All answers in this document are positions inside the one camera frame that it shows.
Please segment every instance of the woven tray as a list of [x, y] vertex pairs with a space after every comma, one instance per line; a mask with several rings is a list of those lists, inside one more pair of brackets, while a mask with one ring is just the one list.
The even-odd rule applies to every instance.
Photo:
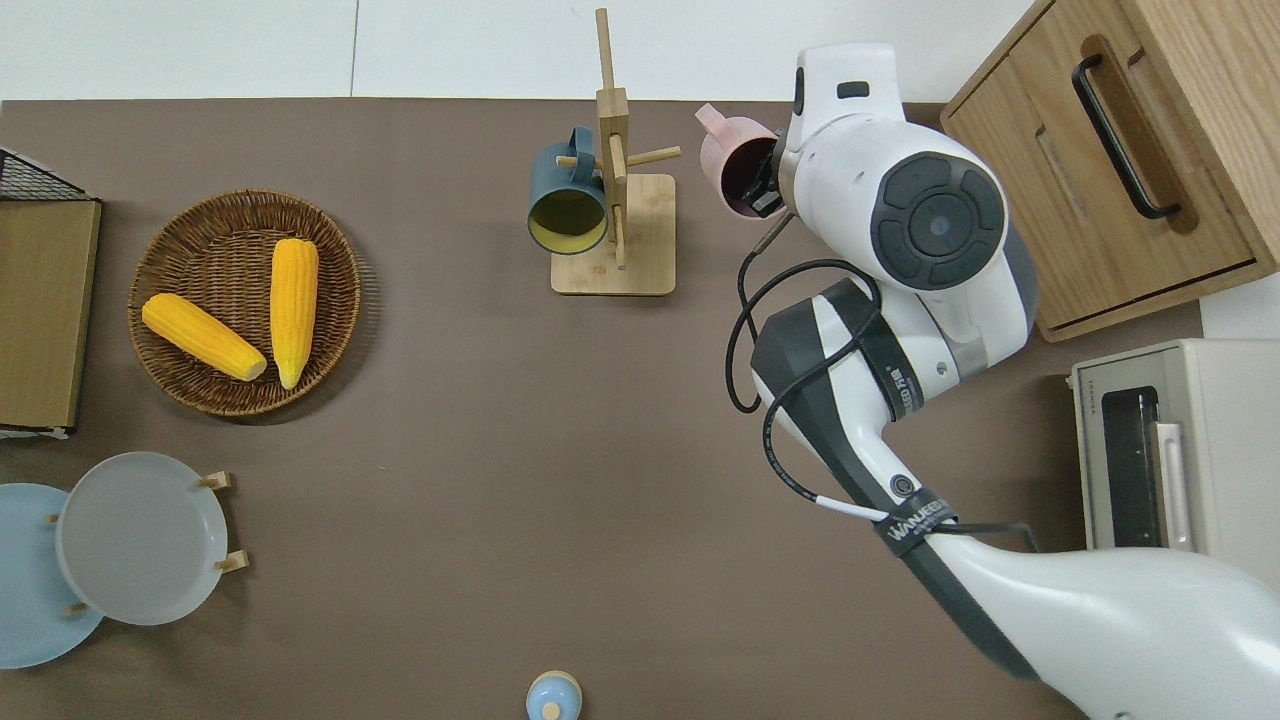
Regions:
[[[284, 237], [310, 240], [320, 255], [311, 359], [291, 391], [271, 361], [271, 252]], [[157, 292], [175, 292], [239, 333], [268, 357], [266, 370], [237, 380], [151, 332], [142, 305]], [[319, 208], [269, 190], [219, 195], [170, 220], [129, 291], [129, 336], [147, 374], [178, 402], [221, 416], [266, 413], [306, 395], [342, 357], [358, 314], [360, 270], [346, 236]]]

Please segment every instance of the mug handle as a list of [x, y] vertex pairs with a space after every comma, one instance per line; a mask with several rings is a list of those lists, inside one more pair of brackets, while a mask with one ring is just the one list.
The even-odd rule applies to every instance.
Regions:
[[568, 151], [577, 161], [573, 165], [571, 182], [575, 184], [586, 183], [591, 179], [591, 174], [595, 173], [595, 154], [591, 152], [591, 131], [582, 126], [573, 128], [573, 135], [568, 138]]
[[699, 108], [694, 113], [694, 117], [698, 118], [698, 122], [703, 124], [703, 129], [714, 137], [721, 147], [728, 149], [730, 145], [737, 141], [737, 131], [733, 129], [733, 126], [728, 124], [728, 118], [710, 102]]

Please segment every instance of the pink mug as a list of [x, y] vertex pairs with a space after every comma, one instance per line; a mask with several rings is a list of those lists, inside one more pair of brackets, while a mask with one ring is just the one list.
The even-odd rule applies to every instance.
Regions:
[[[760, 161], [773, 152], [778, 136], [751, 118], [726, 118], [710, 102], [699, 108], [694, 117], [707, 129], [699, 161], [721, 202], [744, 218], [764, 219], [740, 197], [755, 178]], [[778, 208], [769, 217], [781, 211]]]

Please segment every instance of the dark blue mug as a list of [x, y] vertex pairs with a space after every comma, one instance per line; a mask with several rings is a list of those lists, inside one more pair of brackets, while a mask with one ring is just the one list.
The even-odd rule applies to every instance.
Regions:
[[[576, 160], [562, 168], [558, 156]], [[577, 255], [595, 247], [608, 229], [604, 181], [595, 170], [591, 131], [573, 128], [568, 142], [548, 145], [534, 160], [529, 188], [529, 234], [543, 249]]]

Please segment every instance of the corn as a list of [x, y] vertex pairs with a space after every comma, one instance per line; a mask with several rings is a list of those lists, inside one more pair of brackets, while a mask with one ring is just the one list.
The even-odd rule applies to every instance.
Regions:
[[172, 292], [152, 295], [142, 305], [142, 323], [197, 360], [239, 380], [266, 369], [266, 357], [216, 318]]
[[320, 256], [315, 243], [284, 238], [271, 254], [271, 355], [280, 384], [293, 389], [311, 356], [316, 322], [316, 275]]

